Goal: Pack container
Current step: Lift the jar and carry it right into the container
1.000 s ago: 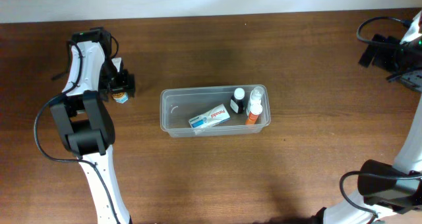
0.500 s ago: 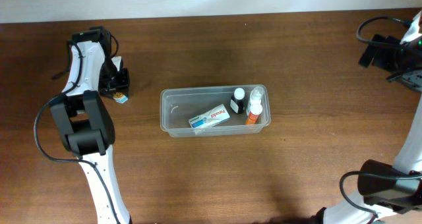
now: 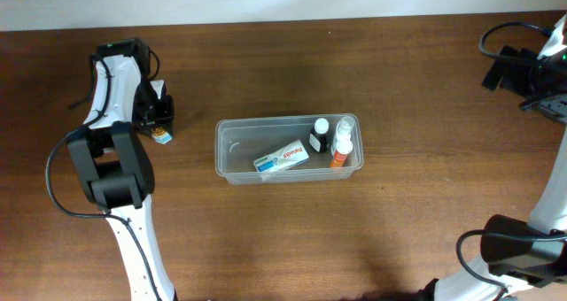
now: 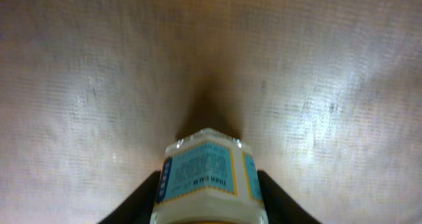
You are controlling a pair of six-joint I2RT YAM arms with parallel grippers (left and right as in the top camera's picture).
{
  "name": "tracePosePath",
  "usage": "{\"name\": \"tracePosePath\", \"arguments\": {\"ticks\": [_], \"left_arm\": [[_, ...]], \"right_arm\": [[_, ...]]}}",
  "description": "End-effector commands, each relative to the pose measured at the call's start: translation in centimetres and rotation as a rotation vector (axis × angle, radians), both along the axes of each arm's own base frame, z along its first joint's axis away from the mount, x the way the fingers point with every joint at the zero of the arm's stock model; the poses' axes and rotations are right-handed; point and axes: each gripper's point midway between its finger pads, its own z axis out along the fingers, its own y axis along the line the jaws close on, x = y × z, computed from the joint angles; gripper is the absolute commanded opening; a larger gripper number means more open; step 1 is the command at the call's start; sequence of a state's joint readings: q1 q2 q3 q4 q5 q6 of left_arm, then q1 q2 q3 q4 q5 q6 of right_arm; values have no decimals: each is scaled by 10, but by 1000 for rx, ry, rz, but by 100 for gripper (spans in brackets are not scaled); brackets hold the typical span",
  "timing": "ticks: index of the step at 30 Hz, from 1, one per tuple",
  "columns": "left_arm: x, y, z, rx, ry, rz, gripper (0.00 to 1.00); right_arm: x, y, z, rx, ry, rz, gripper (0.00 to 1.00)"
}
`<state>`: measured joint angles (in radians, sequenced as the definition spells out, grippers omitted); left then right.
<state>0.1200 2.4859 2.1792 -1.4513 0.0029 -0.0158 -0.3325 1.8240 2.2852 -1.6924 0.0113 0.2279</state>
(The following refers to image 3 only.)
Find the white Panadol box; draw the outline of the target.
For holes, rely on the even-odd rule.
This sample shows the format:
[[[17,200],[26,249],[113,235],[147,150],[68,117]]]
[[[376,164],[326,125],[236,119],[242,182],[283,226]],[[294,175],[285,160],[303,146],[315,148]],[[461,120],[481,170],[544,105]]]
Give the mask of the white Panadol box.
[[[252,163],[258,173],[285,171],[306,163],[309,155],[300,140],[296,140],[268,155],[255,159]]]

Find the small jar gold lid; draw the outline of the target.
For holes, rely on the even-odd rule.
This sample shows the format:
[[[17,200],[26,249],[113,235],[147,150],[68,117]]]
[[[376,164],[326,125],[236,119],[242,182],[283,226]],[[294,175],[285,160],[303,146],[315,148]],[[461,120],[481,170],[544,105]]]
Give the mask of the small jar gold lid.
[[[151,137],[153,140],[160,144],[169,143],[173,137],[162,127],[156,127],[151,130]]]

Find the dark syrup bottle white cap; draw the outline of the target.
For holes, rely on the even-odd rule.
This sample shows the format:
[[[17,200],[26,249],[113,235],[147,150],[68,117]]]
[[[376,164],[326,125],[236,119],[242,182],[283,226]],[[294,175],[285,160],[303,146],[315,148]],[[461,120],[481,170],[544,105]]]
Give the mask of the dark syrup bottle white cap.
[[[315,121],[309,135],[309,144],[318,153],[325,153],[329,147],[328,133],[330,124],[325,118]]]

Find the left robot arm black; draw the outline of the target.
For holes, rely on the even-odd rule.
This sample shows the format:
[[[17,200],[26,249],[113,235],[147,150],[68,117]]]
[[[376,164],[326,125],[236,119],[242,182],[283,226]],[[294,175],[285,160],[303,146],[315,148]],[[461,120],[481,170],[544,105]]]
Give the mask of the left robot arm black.
[[[160,61],[139,38],[101,44],[89,58],[86,120],[66,146],[87,200],[116,237],[134,300],[175,300],[151,219],[155,175],[140,141],[173,137],[173,98],[158,79]]]

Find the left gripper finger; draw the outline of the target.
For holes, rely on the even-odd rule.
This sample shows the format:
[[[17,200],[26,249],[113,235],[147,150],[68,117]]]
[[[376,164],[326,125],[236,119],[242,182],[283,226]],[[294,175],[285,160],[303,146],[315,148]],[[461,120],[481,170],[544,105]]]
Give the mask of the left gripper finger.
[[[152,129],[155,126],[154,121],[139,120],[135,122],[135,130],[137,133],[152,137]]]
[[[170,134],[174,134],[175,105],[170,95],[164,98],[164,123],[163,128]]]

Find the orange tube white cap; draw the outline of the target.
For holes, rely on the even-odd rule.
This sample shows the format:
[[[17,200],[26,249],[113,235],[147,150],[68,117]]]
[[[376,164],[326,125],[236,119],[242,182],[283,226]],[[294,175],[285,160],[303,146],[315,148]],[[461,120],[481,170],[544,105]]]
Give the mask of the orange tube white cap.
[[[333,154],[333,159],[330,162],[330,168],[342,167],[348,155],[353,150],[353,143],[348,139],[338,140]]]

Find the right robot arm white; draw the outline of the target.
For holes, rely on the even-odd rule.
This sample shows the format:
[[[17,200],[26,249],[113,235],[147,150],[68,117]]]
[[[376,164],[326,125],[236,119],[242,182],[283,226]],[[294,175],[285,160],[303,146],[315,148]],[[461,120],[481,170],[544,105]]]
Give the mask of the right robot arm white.
[[[494,33],[508,27],[535,30],[547,41],[539,51],[505,45],[487,49]],[[566,19],[552,27],[527,22],[488,29],[478,44],[493,65],[485,89],[505,89],[520,97],[519,109],[566,124]],[[418,300],[512,300],[517,292],[566,282],[566,142],[561,141],[551,175],[526,220],[495,214],[481,229],[460,235],[455,244],[460,270],[432,280]]]

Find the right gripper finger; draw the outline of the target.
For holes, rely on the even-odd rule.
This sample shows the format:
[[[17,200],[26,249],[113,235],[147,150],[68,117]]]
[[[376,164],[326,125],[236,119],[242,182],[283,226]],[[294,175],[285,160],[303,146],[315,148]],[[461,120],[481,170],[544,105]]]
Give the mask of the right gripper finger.
[[[508,91],[534,91],[531,70],[530,66],[495,61],[481,86],[491,91],[497,88]]]
[[[527,99],[519,105],[522,111],[538,112],[559,123],[566,123],[566,93],[558,92]]]

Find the white lotion bottle clear cap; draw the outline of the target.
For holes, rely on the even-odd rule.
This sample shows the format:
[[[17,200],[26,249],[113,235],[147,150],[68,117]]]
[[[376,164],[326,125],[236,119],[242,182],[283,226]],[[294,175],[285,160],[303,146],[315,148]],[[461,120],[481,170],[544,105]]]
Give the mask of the white lotion bottle clear cap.
[[[351,140],[354,127],[355,127],[355,120],[352,116],[345,116],[338,122],[330,146],[331,155],[335,154],[335,150],[337,148],[337,144],[339,141]]]

